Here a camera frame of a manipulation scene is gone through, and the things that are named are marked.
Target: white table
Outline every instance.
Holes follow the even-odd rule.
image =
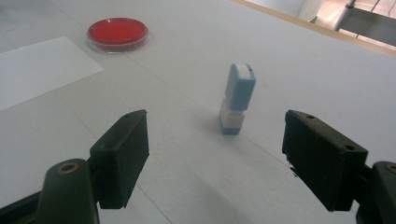
[[[90,50],[96,21],[131,17],[148,43]],[[355,223],[328,213],[281,153],[304,111],[396,161],[396,60],[227,0],[4,0],[0,52],[66,36],[105,70],[0,112],[0,206],[40,190],[53,164],[88,159],[123,114],[148,111],[150,156],[125,210],[102,223]],[[242,131],[219,132],[232,63],[258,79]]]

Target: red petri dish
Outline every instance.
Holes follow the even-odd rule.
[[[141,46],[148,28],[141,21],[130,18],[111,18],[94,23],[88,30],[88,38],[99,49],[125,51]]]

